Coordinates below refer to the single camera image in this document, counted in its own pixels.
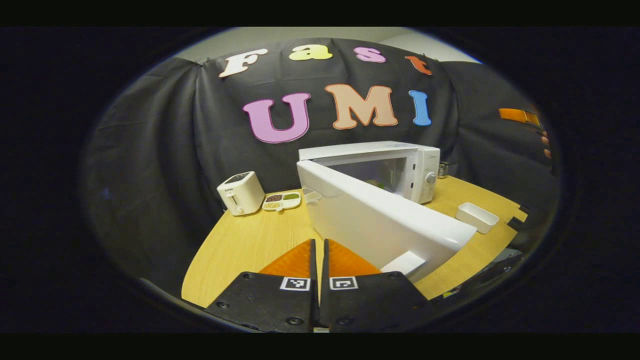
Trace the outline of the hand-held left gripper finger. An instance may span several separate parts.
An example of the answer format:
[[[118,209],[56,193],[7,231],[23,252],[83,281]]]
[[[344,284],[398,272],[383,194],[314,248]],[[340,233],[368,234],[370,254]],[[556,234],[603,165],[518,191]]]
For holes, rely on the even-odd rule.
[[[402,272],[382,272],[342,244],[324,240],[320,323],[330,333],[409,332],[434,317],[434,305]]]
[[[256,332],[310,333],[319,312],[315,239],[258,272],[241,272],[205,311]]]

